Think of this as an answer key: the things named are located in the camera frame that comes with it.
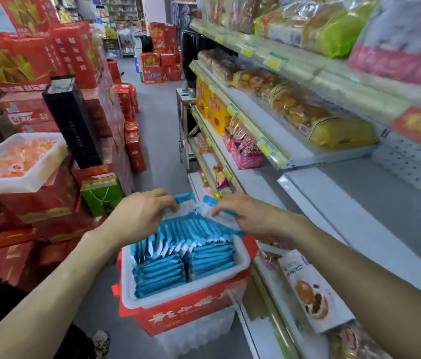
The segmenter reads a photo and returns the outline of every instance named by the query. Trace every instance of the finger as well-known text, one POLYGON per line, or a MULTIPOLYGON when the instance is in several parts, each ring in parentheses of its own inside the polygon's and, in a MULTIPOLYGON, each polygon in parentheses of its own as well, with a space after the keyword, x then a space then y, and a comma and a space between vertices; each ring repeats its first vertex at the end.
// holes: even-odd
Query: finger
POLYGON ((178 211, 179 206, 176 203, 176 199, 170 195, 159 196, 156 198, 157 200, 157 209, 158 211, 162 211, 165 208, 169 208, 173 212, 178 211))
POLYGON ((161 187, 154 189, 153 191, 150 191, 149 193, 151 196, 156 197, 156 198, 160 196, 168 195, 166 191, 161 187))
POLYGON ((215 217, 217 214, 219 214, 223 210, 230 210, 234 211, 237 214, 239 209, 238 205, 238 196, 228 195, 224 196, 217 205, 212 209, 211 215, 215 217))

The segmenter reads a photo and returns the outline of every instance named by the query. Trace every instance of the white pegboard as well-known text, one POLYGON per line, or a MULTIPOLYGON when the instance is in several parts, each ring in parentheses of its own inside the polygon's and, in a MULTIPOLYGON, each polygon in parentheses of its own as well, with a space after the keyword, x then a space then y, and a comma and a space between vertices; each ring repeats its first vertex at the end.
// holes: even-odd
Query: white pegboard
POLYGON ((380 141, 395 152, 399 152, 408 159, 421 165, 421 145, 417 142, 411 141, 409 138, 389 130, 381 134, 380 141))
POLYGON ((406 155, 413 154, 414 152, 420 153, 421 145, 412 143, 417 146, 413 146, 411 149, 410 146, 408 146, 404 150, 403 144, 404 143, 399 142, 398 145, 395 146, 395 149, 392 149, 391 147, 387 146, 387 144, 384 142, 384 144, 381 144, 372 153, 372 159, 375 162, 379 163, 381 166, 383 166, 383 168, 389 170, 398 178, 406 181, 407 183, 421 191, 421 159, 417 160, 415 158, 412 158, 412 155, 410 155, 410 157, 406 155))

